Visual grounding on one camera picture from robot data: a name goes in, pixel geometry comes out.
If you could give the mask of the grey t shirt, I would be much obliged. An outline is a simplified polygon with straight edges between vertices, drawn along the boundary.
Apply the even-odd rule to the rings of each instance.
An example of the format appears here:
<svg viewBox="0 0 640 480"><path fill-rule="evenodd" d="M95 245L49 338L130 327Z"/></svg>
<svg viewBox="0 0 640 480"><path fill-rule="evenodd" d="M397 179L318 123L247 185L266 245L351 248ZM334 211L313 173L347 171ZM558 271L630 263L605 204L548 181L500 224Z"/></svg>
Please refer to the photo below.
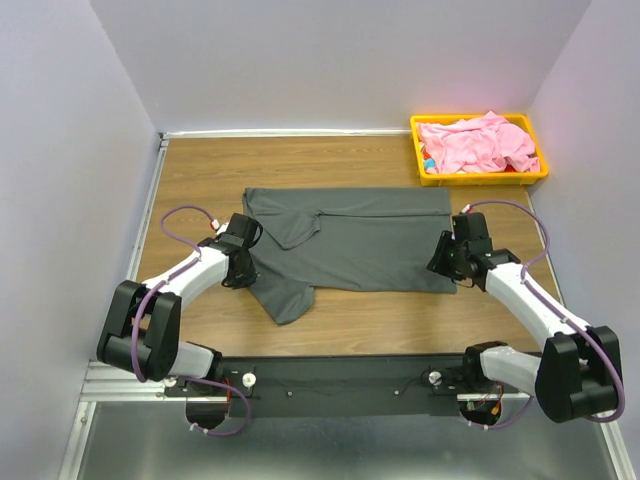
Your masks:
<svg viewBox="0 0 640 480"><path fill-rule="evenodd" d="M427 268L450 226L445 188L248 188L242 203L263 228L249 290L278 325L303 316L318 288L457 291Z"/></svg>

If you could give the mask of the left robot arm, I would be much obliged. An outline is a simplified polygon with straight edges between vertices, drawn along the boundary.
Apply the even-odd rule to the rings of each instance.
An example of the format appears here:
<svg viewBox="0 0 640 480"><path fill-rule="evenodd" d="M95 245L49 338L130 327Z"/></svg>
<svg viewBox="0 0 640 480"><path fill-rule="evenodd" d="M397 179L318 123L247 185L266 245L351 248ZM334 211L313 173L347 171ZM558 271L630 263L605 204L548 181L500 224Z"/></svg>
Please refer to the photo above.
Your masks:
<svg viewBox="0 0 640 480"><path fill-rule="evenodd" d="M187 378L201 395L214 393L222 380L222 354L182 342L183 310L215 285L247 288L257 280L251 256L263 234L260 223L235 213L199 243L187 241L190 255L166 272L141 283L125 280L115 289L98 341L97 359L130 372L138 381Z"/></svg>

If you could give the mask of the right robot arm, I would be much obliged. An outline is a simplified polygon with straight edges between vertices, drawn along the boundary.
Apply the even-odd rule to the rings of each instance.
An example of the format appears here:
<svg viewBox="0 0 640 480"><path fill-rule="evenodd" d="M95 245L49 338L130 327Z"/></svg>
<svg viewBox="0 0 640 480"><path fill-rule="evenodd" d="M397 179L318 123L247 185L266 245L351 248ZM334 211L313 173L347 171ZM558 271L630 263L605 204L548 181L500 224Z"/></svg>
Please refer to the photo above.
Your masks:
<svg viewBox="0 0 640 480"><path fill-rule="evenodd" d="M511 386L556 423L581 418L608 423L624 413L615 332L573 314L533 279L529 264L508 249L494 248L486 218L475 204L453 216L428 268L453 281L468 280L498 300L542 349L534 356L500 341L473 345L451 377L455 384L474 392L493 383Z"/></svg>

